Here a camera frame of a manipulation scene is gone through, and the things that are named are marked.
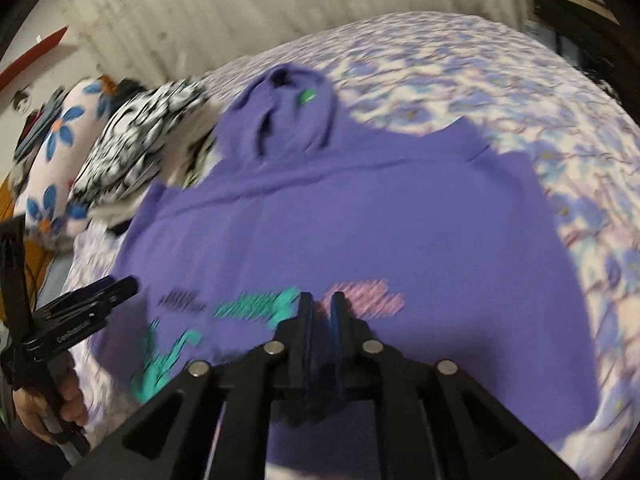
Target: silver screw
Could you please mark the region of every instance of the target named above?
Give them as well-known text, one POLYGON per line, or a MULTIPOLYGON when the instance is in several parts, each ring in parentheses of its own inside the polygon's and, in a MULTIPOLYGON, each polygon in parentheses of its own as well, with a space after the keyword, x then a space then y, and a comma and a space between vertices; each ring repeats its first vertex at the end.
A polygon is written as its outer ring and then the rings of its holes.
POLYGON ((194 377, 201 377, 209 371, 209 363, 204 361, 194 361, 187 367, 189 373, 194 377))
POLYGON ((379 354, 380 352, 382 352, 383 348, 384 346, 382 345, 382 343, 380 341, 376 341, 375 339, 369 339, 368 341, 362 343, 362 349, 367 354, 379 354))
POLYGON ((264 351, 267 352, 267 354, 276 355, 284 350, 284 345, 280 341, 269 341, 262 348, 264 348, 264 351))
POLYGON ((458 371, 458 365, 453 361, 444 359, 438 363, 438 371, 444 375, 453 375, 458 371))

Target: wall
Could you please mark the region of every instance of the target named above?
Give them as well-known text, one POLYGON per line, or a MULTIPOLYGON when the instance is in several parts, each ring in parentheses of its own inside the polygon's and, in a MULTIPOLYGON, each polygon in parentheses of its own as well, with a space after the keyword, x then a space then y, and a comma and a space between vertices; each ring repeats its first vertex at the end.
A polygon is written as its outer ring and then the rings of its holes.
POLYGON ((514 28, 529 16, 526 0, 41 0, 0 68, 37 35, 63 25, 70 30, 61 46, 0 94, 0 174, 10 158, 6 142, 22 127, 10 99, 28 82, 35 81, 32 99, 38 104, 59 84, 103 71, 156 86, 306 34, 407 10, 478 14, 514 28))

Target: floral pillow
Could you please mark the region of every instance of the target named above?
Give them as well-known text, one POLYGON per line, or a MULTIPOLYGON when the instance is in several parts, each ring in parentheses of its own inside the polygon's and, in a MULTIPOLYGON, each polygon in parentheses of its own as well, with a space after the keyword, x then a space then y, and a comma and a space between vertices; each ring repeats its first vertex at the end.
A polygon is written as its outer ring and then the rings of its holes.
POLYGON ((67 199, 109 118, 109 92, 101 80, 81 81, 69 92, 16 202, 14 216, 26 214, 27 235, 47 249, 69 246, 86 228, 86 208, 67 199))

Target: bed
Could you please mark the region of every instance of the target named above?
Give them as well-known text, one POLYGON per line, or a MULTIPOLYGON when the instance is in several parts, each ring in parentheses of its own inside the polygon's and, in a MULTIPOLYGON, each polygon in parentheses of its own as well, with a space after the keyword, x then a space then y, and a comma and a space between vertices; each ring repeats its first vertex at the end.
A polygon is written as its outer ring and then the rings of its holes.
MULTIPOLYGON (((357 120, 424 135, 470 118, 499 152, 529 153, 584 291, 601 400, 583 430, 548 444, 599 480, 640 418, 640 129, 561 57, 505 25, 439 12, 390 14, 301 38, 209 73, 230 100, 262 70, 293 61, 325 72, 357 120)), ((109 272, 122 238, 93 222, 76 240, 65 290, 109 272)), ((73 349, 92 444, 135 409, 73 349)), ((268 468, 268 478, 299 478, 268 468)))

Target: purple hoodie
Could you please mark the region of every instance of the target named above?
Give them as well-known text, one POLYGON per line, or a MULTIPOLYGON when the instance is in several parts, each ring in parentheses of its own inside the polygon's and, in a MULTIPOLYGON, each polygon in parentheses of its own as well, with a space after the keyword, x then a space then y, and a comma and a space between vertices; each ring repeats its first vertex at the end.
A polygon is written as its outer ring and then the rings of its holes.
MULTIPOLYGON (((189 360, 267 341, 300 290, 344 290, 383 342, 450 358, 549 442, 598 405, 584 300, 524 153, 460 119, 424 137, 357 124, 321 74, 254 80, 216 127, 225 160, 200 186, 153 184, 114 274, 142 293, 92 339, 140 401, 189 360)), ((268 460, 378 478, 373 409, 274 422, 268 460)))

